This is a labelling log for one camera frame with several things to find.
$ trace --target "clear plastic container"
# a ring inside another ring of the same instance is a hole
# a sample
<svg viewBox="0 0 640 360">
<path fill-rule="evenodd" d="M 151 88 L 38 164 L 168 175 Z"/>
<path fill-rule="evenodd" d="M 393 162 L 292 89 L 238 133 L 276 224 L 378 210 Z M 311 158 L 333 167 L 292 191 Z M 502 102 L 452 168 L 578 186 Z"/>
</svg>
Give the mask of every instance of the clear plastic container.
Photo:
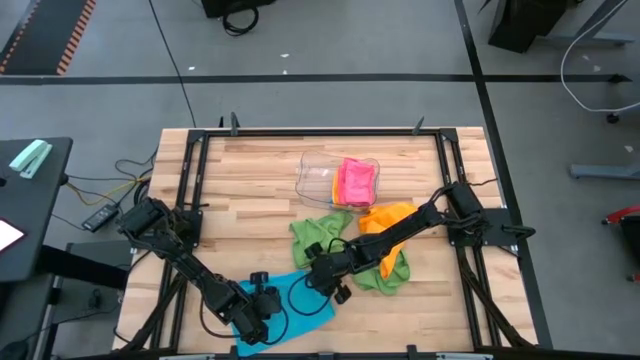
<svg viewBox="0 0 640 360">
<path fill-rule="evenodd" d="M 340 209 L 348 211 L 366 211 L 376 200 L 378 191 L 378 177 L 380 164 L 375 159 L 364 159 L 358 161 L 373 165 L 375 169 L 373 179 L 373 201 L 367 206 L 340 204 L 333 201 L 332 190 L 333 181 L 345 158 L 321 154 L 315 151 L 306 151 L 300 159 L 298 169 L 298 181 L 296 182 L 296 192 L 307 206 Z"/>
</svg>

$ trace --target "concrete floor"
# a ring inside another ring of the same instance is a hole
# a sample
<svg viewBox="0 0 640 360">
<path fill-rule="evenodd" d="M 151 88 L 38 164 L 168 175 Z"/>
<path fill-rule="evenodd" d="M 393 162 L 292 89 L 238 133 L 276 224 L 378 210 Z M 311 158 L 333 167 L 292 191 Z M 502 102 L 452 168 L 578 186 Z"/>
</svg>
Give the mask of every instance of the concrete floor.
<svg viewBox="0 0 640 360">
<path fill-rule="evenodd" d="M 0 13 L 9 37 L 26 0 Z M 527 54 L 487 45 L 495 6 L 464 0 L 485 74 L 558 74 L 563 49 L 535 44 Z M 575 31 L 599 5 L 585 1 L 554 33 Z M 67 76 L 172 76 L 174 69 L 147 0 L 98 0 Z M 448 0 L 279 0 L 261 10 L 250 35 L 230 38 L 196 3 L 154 0 L 161 25 L 185 75 L 432 73 L 471 74 L 455 7 Z M 640 39 L 631 1 L 606 28 Z M 640 44 L 580 48 L 567 73 L 637 72 Z M 638 101 L 632 84 L 574 83 L 586 103 Z M 484 126 L 474 83 L 326 82 L 190 84 L 199 126 L 217 126 L 235 111 L 243 126 Z M 616 125 L 580 109 L 559 83 L 491 83 L 493 105 L 522 215 L 538 230 L 530 246 L 554 347 L 640 354 L 640 288 L 624 277 L 637 264 L 619 235 L 600 225 L 607 213 L 637 203 L 635 182 L 573 180 L 571 163 L 625 164 L 640 149 L 640 116 Z M 0 87 L 0 138 L 70 136 L 68 173 L 116 175 L 119 158 L 146 159 L 162 128 L 189 127 L 179 85 Z M 103 192 L 109 183 L 78 182 Z M 92 209 L 61 190 L 55 213 L 79 223 Z M 87 235 L 52 220 L 48 244 L 118 238 Z M 112 322 L 67 324 L 56 354 L 104 353 Z M 78 341 L 78 336 L 87 341 Z"/>
</svg>

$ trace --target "pink sponge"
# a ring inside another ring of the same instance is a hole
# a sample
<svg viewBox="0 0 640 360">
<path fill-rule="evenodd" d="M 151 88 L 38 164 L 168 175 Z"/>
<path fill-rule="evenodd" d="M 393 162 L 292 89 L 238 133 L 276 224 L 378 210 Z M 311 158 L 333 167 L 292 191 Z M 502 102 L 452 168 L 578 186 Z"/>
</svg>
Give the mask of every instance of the pink sponge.
<svg viewBox="0 0 640 360">
<path fill-rule="evenodd" d="M 345 158 L 338 169 L 338 196 L 340 204 L 369 206 L 375 202 L 375 166 Z"/>
</svg>

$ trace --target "wooden tabletop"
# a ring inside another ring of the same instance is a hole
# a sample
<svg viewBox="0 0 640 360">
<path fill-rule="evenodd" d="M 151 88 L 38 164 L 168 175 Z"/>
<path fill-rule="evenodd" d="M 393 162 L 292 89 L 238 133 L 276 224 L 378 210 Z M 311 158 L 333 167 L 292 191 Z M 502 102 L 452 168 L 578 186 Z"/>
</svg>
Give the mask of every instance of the wooden tabletop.
<svg viewBox="0 0 640 360">
<path fill-rule="evenodd" d="M 457 128 L 468 180 L 496 177 L 487 141 L 480 127 Z M 149 196 L 175 204 L 188 129 L 162 133 Z M 433 137 L 216 137 L 211 140 L 202 193 L 204 222 L 195 255 L 213 272 L 236 281 L 255 271 L 283 274 L 294 271 L 289 224 L 320 218 L 329 210 L 302 205 L 295 192 L 297 167 L 304 151 L 380 163 L 378 204 L 411 202 L 420 205 L 442 186 Z M 195 171 L 198 149 L 194 151 Z M 453 156 L 448 151 L 453 169 Z M 186 199 L 193 190 L 193 178 Z M 500 207 L 496 182 L 475 187 L 485 207 Z M 446 207 L 441 198 L 440 209 Z M 358 235 L 356 221 L 343 233 Z M 395 296 L 361 291 L 350 277 L 352 298 L 336 305 L 336 317 L 322 328 L 270 349 L 270 352 L 404 352 L 407 344 L 419 351 L 469 351 L 471 339 L 455 251 L 446 229 L 424 231 L 406 243 L 411 279 Z M 496 304 L 527 340 L 535 332 L 517 259 L 493 247 L 484 248 L 491 291 Z M 469 252 L 473 266 L 473 257 Z M 131 338 L 143 324 L 158 296 L 163 262 L 149 256 L 134 269 L 122 305 L 118 333 Z M 189 285 L 180 337 L 181 353 L 228 353 L 233 340 L 210 337 L 198 319 L 200 294 Z M 476 301 L 485 344 L 489 344 L 484 311 Z M 165 319 L 172 319 L 172 310 Z M 206 312 L 205 321 L 218 333 L 230 334 Z M 162 345 L 168 343 L 166 321 Z M 124 344 L 116 339 L 114 348 Z"/>
</svg>

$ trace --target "cyan towel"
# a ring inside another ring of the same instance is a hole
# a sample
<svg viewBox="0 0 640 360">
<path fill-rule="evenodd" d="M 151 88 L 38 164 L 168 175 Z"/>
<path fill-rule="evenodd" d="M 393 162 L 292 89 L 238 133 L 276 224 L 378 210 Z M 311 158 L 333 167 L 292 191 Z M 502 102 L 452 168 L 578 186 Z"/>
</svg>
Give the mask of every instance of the cyan towel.
<svg viewBox="0 0 640 360">
<path fill-rule="evenodd" d="M 244 341 L 236 338 L 238 355 L 251 356 L 253 354 L 257 354 L 261 351 L 269 349 L 272 346 L 283 344 L 300 335 L 313 331 L 326 324 L 329 320 L 333 319 L 333 317 L 335 316 L 335 312 L 333 311 L 333 307 L 331 306 L 330 302 L 329 304 L 327 304 L 327 306 L 324 307 L 324 309 L 322 309 L 322 311 L 313 316 L 300 315 L 293 311 L 293 309 L 289 306 L 289 302 L 287 301 L 287 293 L 289 291 L 289 288 L 291 287 L 291 284 L 293 284 L 294 281 L 305 276 L 306 274 L 307 271 L 296 271 L 287 275 L 269 276 L 269 281 L 264 285 L 275 286 L 280 292 L 282 307 L 289 315 L 289 327 L 287 329 L 287 333 L 284 335 L 282 340 L 275 345 L 265 345 L 263 343 L 247 345 L 247 343 L 245 343 Z M 242 286 L 242 288 L 250 294 L 255 291 L 255 286 L 251 285 L 247 280 L 240 281 L 240 286 Z M 304 280 L 298 281 L 291 292 L 291 302 L 293 303 L 293 306 L 295 306 L 296 309 L 301 312 L 313 312 L 319 309 L 326 300 L 327 298 L 322 296 L 317 291 L 307 288 L 304 285 Z M 282 331 L 284 330 L 284 313 L 281 311 L 278 314 L 272 315 L 271 319 L 266 320 L 265 323 L 269 327 L 269 341 L 276 340 L 280 337 L 280 335 L 282 335 Z M 237 334 L 236 328 L 232 328 L 233 333 Z"/>
</svg>

